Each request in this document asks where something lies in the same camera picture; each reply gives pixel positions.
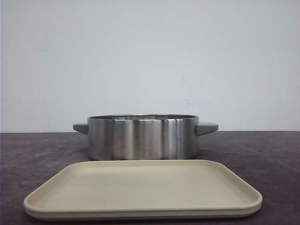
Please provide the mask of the beige rectangular tray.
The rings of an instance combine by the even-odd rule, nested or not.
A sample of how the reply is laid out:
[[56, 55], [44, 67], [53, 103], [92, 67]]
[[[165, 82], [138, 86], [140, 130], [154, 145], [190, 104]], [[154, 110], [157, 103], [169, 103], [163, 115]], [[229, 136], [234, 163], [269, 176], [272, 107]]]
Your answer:
[[233, 218], [263, 197], [209, 160], [89, 161], [69, 165], [23, 201], [40, 220]]

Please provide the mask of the stainless steel steamer pot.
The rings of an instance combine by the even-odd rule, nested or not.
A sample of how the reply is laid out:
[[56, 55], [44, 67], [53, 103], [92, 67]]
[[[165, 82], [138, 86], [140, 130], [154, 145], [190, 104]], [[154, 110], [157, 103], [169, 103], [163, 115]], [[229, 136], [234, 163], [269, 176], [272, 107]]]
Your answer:
[[93, 160], [189, 159], [198, 153], [199, 137], [218, 131], [218, 124], [196, 115], [102, 115], [73, 130], [87, 136]]

